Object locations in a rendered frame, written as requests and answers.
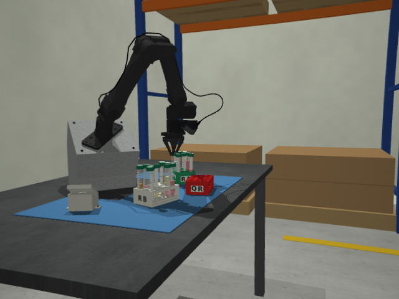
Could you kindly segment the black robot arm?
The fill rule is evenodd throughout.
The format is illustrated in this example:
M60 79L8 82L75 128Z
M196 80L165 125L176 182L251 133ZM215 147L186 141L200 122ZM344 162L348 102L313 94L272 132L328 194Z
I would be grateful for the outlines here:
M157 60L160 60L163 69L168 101L171 104L166 108L166 119L195 118L197 106L193 102L187 102L176 64L176 47L163 36L142 35L135 39L132 50L133 53L122 77L116 87L105 95L97 110L94 132L82 140L82 145L99 150L123 129L123 125L114 121L125 111L127 100L144 71ZM186 131L193 135L197 129L197 120L170 120L170 133Z

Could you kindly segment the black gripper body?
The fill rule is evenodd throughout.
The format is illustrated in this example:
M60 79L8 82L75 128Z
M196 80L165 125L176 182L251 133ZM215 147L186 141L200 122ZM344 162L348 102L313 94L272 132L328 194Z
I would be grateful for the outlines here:
M178 120L178 119L169 119L166 120L166 132L161 132L161 136L165 136L163 138L165 139L178 139L178 138L184 138L185 132L179 132L179 133L170 133L170 120Z

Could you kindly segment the red rack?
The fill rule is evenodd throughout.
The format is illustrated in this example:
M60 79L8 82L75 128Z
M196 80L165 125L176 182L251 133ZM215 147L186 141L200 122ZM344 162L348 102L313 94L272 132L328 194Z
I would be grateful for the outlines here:
M214 175L192 174L185 184L186 194L209 195L214 188Z

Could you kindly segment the blue bench mat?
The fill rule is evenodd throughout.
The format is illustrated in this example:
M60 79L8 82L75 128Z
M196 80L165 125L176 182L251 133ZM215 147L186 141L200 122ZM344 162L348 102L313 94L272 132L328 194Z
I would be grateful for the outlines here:
M170 234L242 178L214 176L214 188L209 195L186 194L186 184L179 184L179 200L155 207L134 204L132 194L118 201L99 199L101 208L93 211L69 211L65 197L13 215Z

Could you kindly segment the white test tube rack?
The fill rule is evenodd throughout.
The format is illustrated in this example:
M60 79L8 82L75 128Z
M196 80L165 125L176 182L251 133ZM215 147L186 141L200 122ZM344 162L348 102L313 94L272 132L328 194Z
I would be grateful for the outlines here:
M146 190L144 190L146 189ZM170 195L169 197L166 197L165 191L169 191L175 189L175 194L174 196ZM161 192L164 192L161 194ZM159 193L158 198L154 197L153 200L153 194ZM172 202L175 200L180 199L180 193L179 193L179 185L175 184L174 186L169 186L165 187L164 184L160 184L159 187L154 187L154 191L149 191L148 187L143 187L142 189L133 188L133 203L134 204L139 204L147 207L155 207L159 206L162 204L166 204L168 202Z

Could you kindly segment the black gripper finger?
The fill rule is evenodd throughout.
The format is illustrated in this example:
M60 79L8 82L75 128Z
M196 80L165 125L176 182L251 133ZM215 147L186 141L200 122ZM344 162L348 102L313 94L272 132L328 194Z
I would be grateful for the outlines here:
M173 156L174 152L175 152L175 149L176 149L176 145L177 145L178 139L165 139L165 138L163 138L163 142L164 142L165 146L167 147L170 156ZM168 142L173 142L172 152L171 152L171 149L169 147Z
M175 153L178 153L178 151L179 151L179 149L180 149L180 147L181 147L181 145L182 145L182 143L184 141L184 138L178 138L178 141L179 141L179 143L178 143L178 147L177 147ZM170 144L171 144L171 148L173 149L173 142L170 142Z

